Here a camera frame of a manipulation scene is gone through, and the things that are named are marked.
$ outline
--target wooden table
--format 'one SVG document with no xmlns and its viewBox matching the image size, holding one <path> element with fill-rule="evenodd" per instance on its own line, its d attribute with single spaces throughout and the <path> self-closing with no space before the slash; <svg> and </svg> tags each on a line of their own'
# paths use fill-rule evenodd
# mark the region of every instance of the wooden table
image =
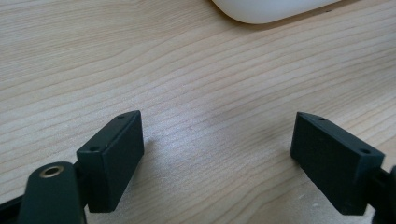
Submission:
<svg viewBox="0 0 396 224">
<path fill-rule="evenodd" d="M 208 0 L 0 2 L 0 203 L 139 109 L 146 154 L 89 223 L 370 223 L 341 216 L 290 158 L 321 115 L 396 164 L 396 1 L 266 25 Z"/>
</svg>

